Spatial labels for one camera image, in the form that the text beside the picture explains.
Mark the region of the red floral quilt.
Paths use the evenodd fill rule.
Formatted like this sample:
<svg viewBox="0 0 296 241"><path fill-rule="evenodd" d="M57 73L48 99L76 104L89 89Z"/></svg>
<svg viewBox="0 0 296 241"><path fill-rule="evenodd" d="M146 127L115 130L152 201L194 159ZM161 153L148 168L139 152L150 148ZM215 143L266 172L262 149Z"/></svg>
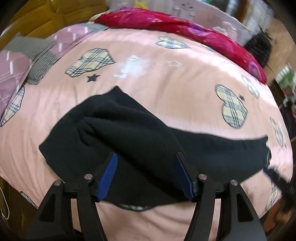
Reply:
<svg viewBox="0 0 296 241"><path fill-rule="evenodd" d="M239 65L259 82L267 83L263 68L243 46L222 33L178 16L124 6L116 11L102 13L94 22L111 28L146 29L180 35L212 48Z"/></svg>

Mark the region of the pink heart print bedsheet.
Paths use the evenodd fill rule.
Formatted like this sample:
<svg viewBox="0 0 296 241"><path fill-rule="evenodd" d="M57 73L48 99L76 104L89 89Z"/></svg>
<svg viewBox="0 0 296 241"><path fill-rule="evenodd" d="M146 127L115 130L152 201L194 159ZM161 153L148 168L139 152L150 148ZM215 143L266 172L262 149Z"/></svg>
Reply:
<svg viewBox="0 0 296 241"><path fill-rule="evenodd" d="M187 38L165 32L110 29L63 57L50 50L33 63L1 115L1 177L36 204L60 178L39 147L57 122L86 99L118 87L170 128L222 137L267 137L267 166L292 177L292 148L268 86L241 67ZM280 192L263 169L239 182L263 216ZM194 206L97 205L111 240L181 240Z"/></svg>

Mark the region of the purple grey patchwork pillow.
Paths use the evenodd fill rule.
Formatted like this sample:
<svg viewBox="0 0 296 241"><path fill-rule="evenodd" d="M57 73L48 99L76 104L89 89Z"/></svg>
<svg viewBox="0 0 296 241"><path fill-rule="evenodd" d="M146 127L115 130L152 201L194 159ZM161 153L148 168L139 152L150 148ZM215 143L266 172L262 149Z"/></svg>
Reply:
<svg viewBox="0 0 296 241"><path fill-rule="evenodd" d="M55 41L16 35L1 51L1 115L16 96L33 63Z"/></svg>

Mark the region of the yellow brown headboard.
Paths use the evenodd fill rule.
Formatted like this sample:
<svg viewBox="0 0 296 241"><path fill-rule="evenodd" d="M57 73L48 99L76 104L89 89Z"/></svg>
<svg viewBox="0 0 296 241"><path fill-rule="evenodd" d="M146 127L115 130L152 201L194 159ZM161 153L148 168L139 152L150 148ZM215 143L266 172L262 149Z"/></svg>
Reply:
<svg viewBox="0 0 296 241"><path fill-rule="evenodd" d="M17 34L47 38L58 30L87 22L108 10L106 1L18 1L10 13L2 14L1 49Z"/></svg>

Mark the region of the black pants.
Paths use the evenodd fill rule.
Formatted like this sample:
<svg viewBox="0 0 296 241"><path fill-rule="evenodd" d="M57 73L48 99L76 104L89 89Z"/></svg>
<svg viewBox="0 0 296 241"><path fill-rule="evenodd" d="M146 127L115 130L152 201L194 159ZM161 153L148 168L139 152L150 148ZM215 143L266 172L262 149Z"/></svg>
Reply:
<svg viewBox="0 0 296 241"><path fill-rule="evenodd" d="M39 149L65 182L83 179L117 154L117 169L103 200L150 208L189 201L177 176L177 153L216 181L242 182L269 163L267 139L230 140L170 128L114 87L71 109Z"/></svg>

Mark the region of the black fluffy garment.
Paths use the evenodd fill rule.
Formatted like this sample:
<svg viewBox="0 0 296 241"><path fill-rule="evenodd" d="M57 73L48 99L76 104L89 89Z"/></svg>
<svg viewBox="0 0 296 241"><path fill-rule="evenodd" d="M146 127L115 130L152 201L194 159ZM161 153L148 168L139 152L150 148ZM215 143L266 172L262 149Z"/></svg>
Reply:
<svg viewBox="0 0 296 241"><path fill-rule="evenodd" d="M259 27L259 32L244 45L244 48L257 60L262 68L270 58L272 49L270 41L271 37L268 35L268 32L264 32Z"/></svg>

